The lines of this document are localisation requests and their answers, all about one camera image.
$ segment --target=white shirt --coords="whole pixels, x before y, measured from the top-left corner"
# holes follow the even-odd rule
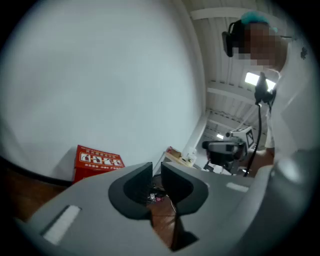
[[[274,148],[274,162],[297,150],[320,146],[318,73],[318,64],[306,40],[290,42],[286,62],[274,87],[276,96],[271,113],[268,111],[266,115],[265,147]]]

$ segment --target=white ceiling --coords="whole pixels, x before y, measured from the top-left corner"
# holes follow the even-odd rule
[[[252,126],[258,135],[258,107],[254,105],[255,87],[245,82],[247,72],[278,81],[276,72],[254,66],[249,60],[229,58],[223,50],[222,32],[239,20],[241,13],[250,10],[262,12],[281,35],[288,35],[288,18],[267,0],[183,0],[190,14],[202,53],[207,85],[206,108],[210,110],[204,135],[214,138],[238,126]],[[261,108],[262,135],[259,149],[264,147],[267,135],[267,106]]]

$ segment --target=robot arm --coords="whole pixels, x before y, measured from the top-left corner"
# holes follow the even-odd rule
[[[206,149],[208,160],[222,166],[228,172],[235,174],[239,162],[243,161],[249,149],[255,145],[252,127],[241,127],[227,132],[225,140],[204,141],[202,147]]]

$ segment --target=ceiling beam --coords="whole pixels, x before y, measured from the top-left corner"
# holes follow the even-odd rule
[[[241,16],[247,12],[255,11],[260,15],[268,19],[272,27],[278,28],[282,33],[286,31],[286,22],[277,18],[276,16],[270,15],[268,13],[257,11],[253,9],[237,8],[237,7],[217,7],[217,8],[205,8],[194,10],[190,12],[191,18],[193,20],[210,19],[210,18],[237,18],[240,19]]]
[[[251,105],[256,103],[254,92],[221,82],[209,82],[207,92],[227,96]]]
[[[216,113],[212,113],[209,116],[208,122],[210,122],[212,124],[216,124],[216,125],[224,127],[224,128],[227,128],[230,131],[236,129],[237,126],[239,125],[239,123],[237,121],[234,121],[230,118],[224,117],[224,116],[216,114]]]

